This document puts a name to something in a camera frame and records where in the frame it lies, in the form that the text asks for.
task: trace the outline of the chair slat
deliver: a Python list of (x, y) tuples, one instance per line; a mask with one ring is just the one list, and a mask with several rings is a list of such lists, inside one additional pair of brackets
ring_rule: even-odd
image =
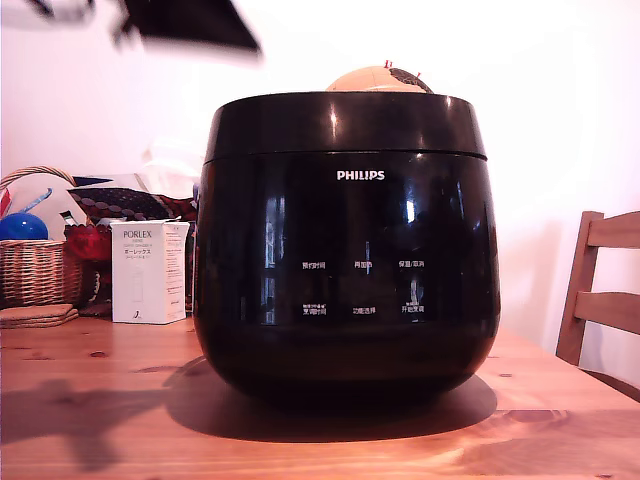
[(640, 212), (593, 220), (587, 245), (591, 247), (640, 248)]
[(640, 335), (640, 295), (579, 292), (574, 315)]

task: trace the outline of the philips logo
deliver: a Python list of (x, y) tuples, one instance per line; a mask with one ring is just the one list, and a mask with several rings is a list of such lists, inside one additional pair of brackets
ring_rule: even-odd
[(384, 180), (384, 170), (338, 170), (338, 180)]

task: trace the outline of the wooden table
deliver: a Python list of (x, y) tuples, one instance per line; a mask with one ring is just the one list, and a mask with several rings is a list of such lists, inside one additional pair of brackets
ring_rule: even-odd
[(231, 390), (191, 320), (1, 335), (7, 480), (640, 479), (640, 405), (504, 329), (435, 404), (350, 416)]

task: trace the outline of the white wall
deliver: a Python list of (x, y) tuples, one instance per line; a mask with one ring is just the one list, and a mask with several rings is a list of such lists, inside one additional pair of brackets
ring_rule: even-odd
[[(476, 106), (499, 222), (502, 322), (550, 351), (580, 212), (640, 209), (633, 0), (236, 0), (262, 43), (258, 63), (196, 48), (114, 49), (115, 3), (99, 1), (95, 21), (74, 29), (16, 29), (3, 12), (4, 171), (131, 172), (157, 138), (204, 150), (211, 116), (229, 100), (321, 90), (391, 59)], [(640, 292), (640, 257), (622, 253), (601, 256), (597, 288)], [(640, 384), (638, 347), (590, 326), (583, 364)]]

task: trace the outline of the wooden chair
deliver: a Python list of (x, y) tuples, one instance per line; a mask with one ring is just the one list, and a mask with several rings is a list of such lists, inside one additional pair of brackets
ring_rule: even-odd
[[(582, 212), (556, 350), (558, 357), (575, 366), (580, 361), (587, 321), (640, 335), (640, 295), (591, 292), (600, 247), (640, 248), (640, 212), (610, 218)], [(637, 388), (603, 373), (586, 372), (640, 402)]]

